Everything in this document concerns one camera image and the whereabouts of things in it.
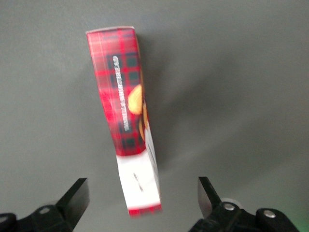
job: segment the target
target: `screw head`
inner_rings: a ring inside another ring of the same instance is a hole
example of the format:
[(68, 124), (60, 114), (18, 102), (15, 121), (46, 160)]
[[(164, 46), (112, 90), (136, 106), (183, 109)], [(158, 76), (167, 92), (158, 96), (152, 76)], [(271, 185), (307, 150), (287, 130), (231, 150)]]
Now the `screw head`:
[(270, 210), (265, 210), (264, 211), (264, 215), (268, 218), (275, 218), (276, 217), (276, 214)]
[(39, 211), (39, 213), (40, 213), (40, 214), (46, 214), (46, 213), (48, 213), (49, 211), (50, 211), (49, 208), (44, 207), (42, 210)]
[(224, 208), (228, 211), (233, 211), (235, 209), (235, 206), (230, 203), (224, 203)]
[(0, 217), (0, 223), (5, 222), (7, 219), (8, 219), (8, 217), (7, 217), (7, 216), (6, 216), (6, 217)]

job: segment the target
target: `white label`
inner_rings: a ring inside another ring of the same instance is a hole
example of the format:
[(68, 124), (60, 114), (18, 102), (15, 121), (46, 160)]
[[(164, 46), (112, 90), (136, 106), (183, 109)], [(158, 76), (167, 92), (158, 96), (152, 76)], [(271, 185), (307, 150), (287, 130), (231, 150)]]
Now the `white label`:
[(134, 156), (116, 156), (128, 209), (160, 204), (157, 170), (151, 156), (147, 150)]

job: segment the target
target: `cookie image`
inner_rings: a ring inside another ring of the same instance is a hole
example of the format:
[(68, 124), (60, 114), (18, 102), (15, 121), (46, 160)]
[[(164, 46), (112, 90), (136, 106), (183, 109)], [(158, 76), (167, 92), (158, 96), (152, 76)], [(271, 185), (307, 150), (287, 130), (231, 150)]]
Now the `cookie image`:
[(143, 102), (142, 86), (137, 85), (128, 96), (129, 111), (135, 115), (140, 115), (139, 130), (140, 135), (145, 141), (144, 130), (149, 127), (146, 103)]

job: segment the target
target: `red and black plaid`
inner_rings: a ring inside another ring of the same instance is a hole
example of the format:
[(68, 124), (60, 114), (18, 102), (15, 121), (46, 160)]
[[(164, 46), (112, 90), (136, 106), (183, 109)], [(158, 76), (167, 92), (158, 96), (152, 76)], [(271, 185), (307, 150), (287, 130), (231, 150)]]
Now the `red and black plaid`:
[[(130, 156), (145, 150), (139, 132), (140, 116), (132, 114), (127, 98), (140, 84), (140, 58), (135, 30), (132, 27), (109, 28), (87, 33), (90, 55), (98, 84), (99, 96), (111, 131), (116, 154)], [(113, 56), (119, 59), (129, 130), (125, 131)]]

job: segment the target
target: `cardboard box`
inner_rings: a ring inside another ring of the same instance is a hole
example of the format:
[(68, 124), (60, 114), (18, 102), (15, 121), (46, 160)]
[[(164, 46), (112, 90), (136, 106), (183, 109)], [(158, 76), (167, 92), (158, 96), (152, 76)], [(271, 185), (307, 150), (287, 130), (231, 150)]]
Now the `cardboard box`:
[(86, 34), (128, 212), (161, 210), (135, 30), (113, 27)]

